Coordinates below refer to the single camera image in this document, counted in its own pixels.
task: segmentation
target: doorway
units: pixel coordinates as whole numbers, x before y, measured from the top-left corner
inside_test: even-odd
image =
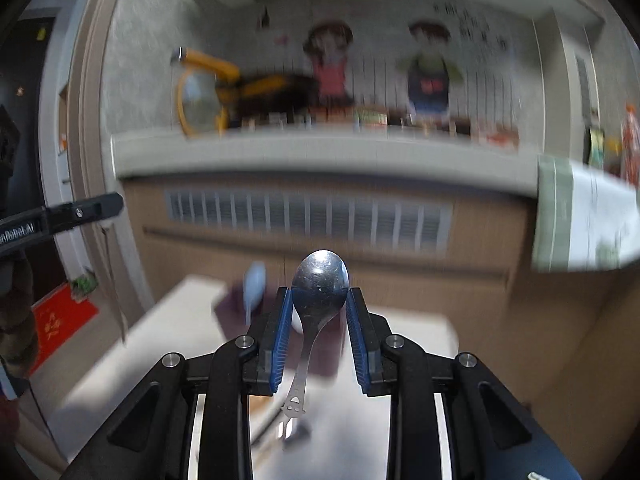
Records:
[[[0,105],[20,133],[14,174],[9,179],[6,215],[45,205],[40,178],[38,108],[40,80],[55,18],[20,20],[0,46]],[[25,250],[33,271],[34,300],[66,281],[53,240]]]

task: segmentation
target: bottle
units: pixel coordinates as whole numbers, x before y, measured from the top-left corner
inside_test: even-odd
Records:
[[[640,124],[636,107],[626,105],[626,117],[622,122],[622,174],[623,180],[638,186],[640,172]]]
[[[604,141],[604,171],[615,177],[622,173],[622,141],[607,137]]]
[[[595,108],[591,109],[591,121],[587,126],[584,139],[583,162],[592,168],[602,170],[604,168],[605,137],[600,127],[600,118]]]

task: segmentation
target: screw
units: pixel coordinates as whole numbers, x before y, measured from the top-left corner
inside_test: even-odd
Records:
[[[241,335],[236,338],[236,346],[238,348],[251,348],[254,345],[254,338],[250,335]]]
[[[404,346],[404,338],[398,334],[392,334],[385,339],[385,343],[391,348],[402,348]]]
[[[468,352],[464,352],[458,356],[458,361],[465,368],[473,368],[478,364],[478,359],[473,354],[469,354]]]
[[[162,358],[162,364],[167,368],[173,368],[177,366],[179,362],[180,362],[180,356],[175,353],[166,354]]]

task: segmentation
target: white table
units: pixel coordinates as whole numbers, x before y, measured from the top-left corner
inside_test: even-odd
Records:
[[[226,294],[225,283],[188,276],[165,296],[130,331],[126,342],[115,344],[76,385],[49,425],[63,454],[71,460],[138,381],[166,353],[180,352],[187,359],[210,353],[226,339],[212,316],[212,304]],[[447,357],[458,352],[458,340],[442,316],[421,315],[367,307],[384,315],[393,332],[420,344],[425,351]],[[292,374],[287,371],[271,406],[281,403]],[[306,444],[284,451],[275,447],[256,465],[256,480],[375,479],[385,478],[389,399],[369,399],[356,381],[348,336],[338,373],[332,380],[310,378],[305,403],[312,437]],[[204,395],[198,405],[204,405]],[[436,396],[444,479],[450,478],[444,412]],[[252,430],[262,425],[271,407],[252,416]],[[195,455],[199,444],[198,420],[194,424],[190,478],[196,478]]]

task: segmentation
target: door frame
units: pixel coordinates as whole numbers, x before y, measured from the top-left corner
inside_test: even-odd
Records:
[[[38,18],[53,18],[53,28],[47,54],[40,79],[40,95],[38,97],[38,154],[40,180],[47,206],[57,205],[73,200],[71,192],[65,193],[61,186],[58,171],[58,60],[65,48],[66,25],[70,22],[76,0],[57,0],[55,7],[27,9],[18,21]],[[81,276],[91,262],[86,251],[82,235],[77,231],[60,233],[54,237],[60,260],[69,280]]]
[[[107,189],[100,142],[102,59],[117,0],[88,0],[71,60],[67,93],[69,176],[75,200]],[[107,297],[122,336],[139,320],[153,299],[145,283],[134,284],[118,243],[116,222],[80,228],[100,288]]]

